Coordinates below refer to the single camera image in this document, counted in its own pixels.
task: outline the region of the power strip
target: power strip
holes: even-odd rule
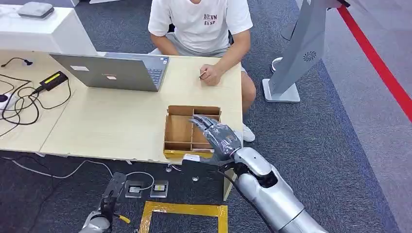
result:
[[[0,110],[3,110],[4,107],[6,106],[9,98],[10,98],[11,94],[10,93],[6,93],[4,95],[0,95]],[[11,100],[9,102],[9,104],[7,105],[7,109],[6,110],[13,110],[14,109],[14,104],[17,101],[17,97],[12,96]]]

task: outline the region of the yellow tape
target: yellow tape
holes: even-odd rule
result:
[[[50,83],[53,79],[55,79],[55,78],[57,78],[57,77],[59,77],[59,76],[60,76],[60,74],[55,74],[53,77],[47,79],[47,80],[44,82],[44,84]]]
[[[121,220],[123,220],[123,221],[124,221],[125,223],[127,223],[127,224],[130,223],[130,219],[126,218],[126,217],[123,216],[123,215],[119,215],[119,218],[120,218]]]
[[[147,201],[144,205],[139,233],[149,233],[152,212],[218,217],[218,233],[227,233],[226,205],[187,205]]]
[[[206,159],[210,159],[213,156],[213,153],[211,152],[187,151],[187,150],[164,150],[163,154],[168,159],[182,159],[185,154],[196,154]]]

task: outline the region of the gray laptop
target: gray laptop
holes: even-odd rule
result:
[[[50,54],[89,87],[159,91],[169,58],[108,52],[105,56]]]

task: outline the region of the yellow tape square on floor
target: yellow tape square on floor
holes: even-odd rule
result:
[[[144,205],[139,233],[149,233],[152,212],[218,217],[218,233],[227,233],[226,205],[188,205],[147,201]]]

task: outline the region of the man's arm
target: man's arm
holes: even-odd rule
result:
[[[242,60],[250,49],[250,32],[243,31],[233,35],[234,43],[215,65],[203,65],[200,68],[200,79],[207,85],[215,86],[222,75]]]
[[[233,35],[234,43],[215,67],[221,70],[223,73],[228,71],[234,65],[242,60],[242,57],[250,49],[250,32],[249,30]]]
[[[156,36],[150,33],[150,38],[163,55],[179,55],[174,44],[166,36]]]

